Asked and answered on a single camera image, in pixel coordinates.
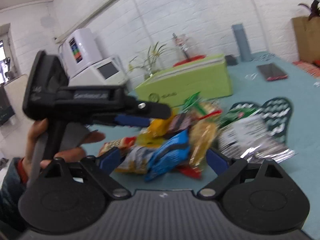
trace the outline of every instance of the logo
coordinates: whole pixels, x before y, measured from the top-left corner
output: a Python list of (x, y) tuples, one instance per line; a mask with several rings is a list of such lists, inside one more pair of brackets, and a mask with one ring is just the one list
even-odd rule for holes
[(168, 98), (168, 97), (174, 97), (176, 96), (177, 93), (176, 92), (173, 92), (173, 93), (170, 93), (170, 94), (164, 94), (163, 96), (161, 96), (162, 98)]
[(107, 99), (108, 94), (75, 94), (74, 99)]
[(160, 96), (156, 93), (152, 93), (149, 95), (149, 101), (157, 103), (160, 101)]
[(162, 194), (159, 195), (161, 198), (166, 198), (168, 197), (169, 195), (165, 192), (163, 192)]
[(39, 99), (41, 99), (41, 97), (37, 96), (36, 94), (31, 94), (31, 96), (30, 96), (30, 100), (33, 102), (37, 101)]
[(42, 90), (41, 87), (33, 87), (33, 88), (32, 88), (32, 92), (35, 92), (35, 93), (40, 93), (41, 90)]

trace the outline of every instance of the snack bag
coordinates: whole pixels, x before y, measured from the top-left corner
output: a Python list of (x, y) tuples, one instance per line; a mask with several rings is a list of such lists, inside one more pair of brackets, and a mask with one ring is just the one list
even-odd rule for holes
[(192, 168), (189, 164), (179, 165), (176, 167), (176, 170), (187, 177), (201, 179), (201, 170), (199, 168)]
[(187, 130), (191, 126), (192, 118), (188, 113), (182, 113), (176, 115), (172, 122), (169, 125), (166, 138), (171, 138), (176, 134), (182, 132), (183, 130)]
[(114, 140), (111, 142), (105, 143), (98, 153), (98, 157), (105, 154), (113, 147), (118, 147), (120, 149), (121, 155), (126, 156), (127, 150), (134, 145), (136, 137), (124, 137), (119, 140)]
[(150, 134), (151, 138), (161, 137), (167, 133), (170, 123), (172, 122), (175, 115), (178, 113), (178, 109), (172, 109), (171, 116), (166, 119), (154, 119), (152, 120), (150, 126), (147, 128), (148, 133)]
[(241, 109), (232, 109), (221, 117), (219, 128), (223, 128), (232, 122), (240, 120), (242, 118), (255, 115), (258, 109), (255, 108), (241, 108)]
[(189, 97), (183, 105), (183, 113), (190, 112), (195, 119), (202, 120), (207, 117), (216, 117), (222, 113), (217, 101), (206, 101), (199, 97), (200, 92)]
[(145, 180), (167, 173), (188, 158), (190, 151), (189, 137), (186, 130), (168, 140), (157, 149), (148, 163), (149, 171)]
[(136, 145), (148, 147), (148, 148), (159, 148), (165, 143), (165, 139), (162, 137), (152, 138), (145, 132), (137, 136)]
[(147, 165), (154, 153), (154, 149), (142, 146), (130, 148), (125, 160), (115, 169), (116, 172), (146, 174)]
[(199, 121), (191, 128), (189, 142), (191, 145), (191, 158), (189, 164), (196, 168), (206, 155), (213, 140), (217, 136), (217, 125), (207, 119)]
[(243, 158), (249, 163), (263, 163), (265, 159), (280, 163), (296, 154), (270, 136), (265, 122), (258, 115), (243, 118), (222, 128), (218, 141), (223, 155)]

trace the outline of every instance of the green box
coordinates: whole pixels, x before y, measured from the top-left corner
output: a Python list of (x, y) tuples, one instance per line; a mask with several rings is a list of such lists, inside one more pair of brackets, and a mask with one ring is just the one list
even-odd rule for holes
[(135, 91), (140, 100), (179, 106), (197, 92), (207, 99), (230, 96), (232, 86), (224, 55), (220, 54), (158, 72)]

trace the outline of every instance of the display screen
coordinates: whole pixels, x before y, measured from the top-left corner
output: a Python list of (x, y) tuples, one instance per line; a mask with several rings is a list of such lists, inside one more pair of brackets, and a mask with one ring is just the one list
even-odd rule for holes
[(107, 79), (111, 77), (112, 75), (118, 73), (119, 71), (116, 69), (116, 67), (113, 65), (112, 62), (107, 63), (103, 65), (102, 67), (99, 67), (98, 70), (102, 74), (102, 76)]
[(72, 50), (73, 56), (75, 57), (76, 62), (79, 63), (82, 60), (82, 56), (81, 56), (81, 53), (78, 49), (78, 46), (77, 46), (75, 39), (72, 38), (72, 40), (69, 41), (69, 44), (70, 44), (70, 47), (71, 47), (71, 50)]

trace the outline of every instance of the white appliance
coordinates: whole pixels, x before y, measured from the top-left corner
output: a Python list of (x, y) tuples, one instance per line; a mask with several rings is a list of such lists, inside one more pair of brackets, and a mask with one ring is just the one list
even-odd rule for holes
[(128, 77), (118, 56), (97, 62), (69, 80), (69, 86), (124, 85)]
[(75, 30), (63, 43), (62, 55), (70, 78), (102, 60), (89, 28)]

